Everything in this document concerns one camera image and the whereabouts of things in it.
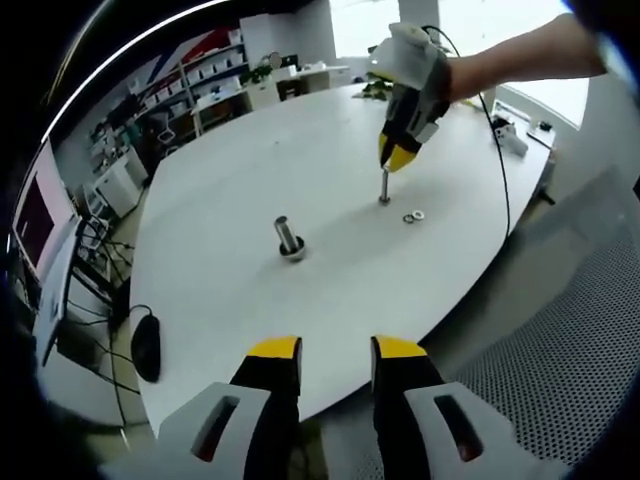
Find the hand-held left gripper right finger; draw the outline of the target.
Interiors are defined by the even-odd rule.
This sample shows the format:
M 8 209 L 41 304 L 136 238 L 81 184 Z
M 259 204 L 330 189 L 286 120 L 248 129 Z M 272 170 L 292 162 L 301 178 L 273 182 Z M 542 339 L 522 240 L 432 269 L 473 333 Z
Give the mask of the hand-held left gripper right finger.
M 387 479 L 563 479 L 568 468 L 524 449 L 513 424 L 458 382 L 426 350 L 371 339 L 373 423 Z

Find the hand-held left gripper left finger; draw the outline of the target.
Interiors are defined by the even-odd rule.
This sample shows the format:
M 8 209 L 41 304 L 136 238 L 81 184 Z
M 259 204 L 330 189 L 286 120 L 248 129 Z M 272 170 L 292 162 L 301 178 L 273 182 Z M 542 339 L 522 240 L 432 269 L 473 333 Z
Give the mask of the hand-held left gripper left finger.
M 107 466 L 110 479 L 285 479 L 299 429 L 302 340 L 267 339 L 228 383 L 161 424 L 156 442 Z

